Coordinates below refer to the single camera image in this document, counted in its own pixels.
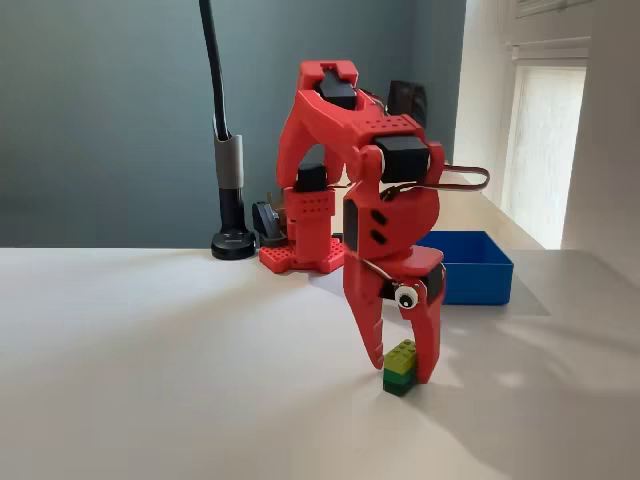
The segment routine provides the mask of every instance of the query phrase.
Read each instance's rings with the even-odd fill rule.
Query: white wall
[[[454,164],[491,172],[484,194],[496,205],[500,205],[504,171],[499,153],[504,92],[512,69],[507,45],[509,3],[467,1],[454,147]]]
[[[596,8],[563,247],[640,286],[640,2]]]
[[[487,168],[491,183],[484,194],[497,206],[515,86],[511,47],[589,37],[594,5],[516,19],[515,0],[467,2],[454,163]]]

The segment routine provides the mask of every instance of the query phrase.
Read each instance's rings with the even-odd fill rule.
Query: lego brick
[[[407,383],[415,382],[416,369],[412,368],[404,375],[385,369],[382,374],[382,379],[385,382],[395,383],[396,385],[406,385]]]
[[[406,385],[398,385],[391,382],[383,382],[382,389],[387,392],[395,395],[397,397],[404,396],[409,390],[413,388],[415,382],[409,382]]]
[[[384,368],[405,375],[416,366],[416,345],[405,340],[384,356]]]

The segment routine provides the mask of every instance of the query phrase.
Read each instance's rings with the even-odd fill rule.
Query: yellow-green lego brick
[[[404,375],[416,365],[416,344],[405,340],[384,356],[384,368]]]

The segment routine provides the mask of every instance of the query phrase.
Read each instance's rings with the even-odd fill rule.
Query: blue bin
[[[513,262],[486,232],[434,231],[418,242],[444,253],[448,305],[505,305]]]

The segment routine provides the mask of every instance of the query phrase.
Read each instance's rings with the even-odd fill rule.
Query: dark green lego brick
[[[397,385],[405,385],[410,382],[415,382],[416,380],[416,369],[415,367],[409,370],[404,375],[400,375],[399,373],[393,372],[391,370],[384,369],[382,374],[382,379],[385,382],[395,383]]]
[[[416,344],[405,340],[384,356],[384,368],[405,375],[416,366]]]
[[[406,385],[398,385],[396,383],[391,382],[383,382],[382,389],[387,392],[395,395],[396,397],[403,397],[406,393],[413,388],[415,382],[409,382]]]

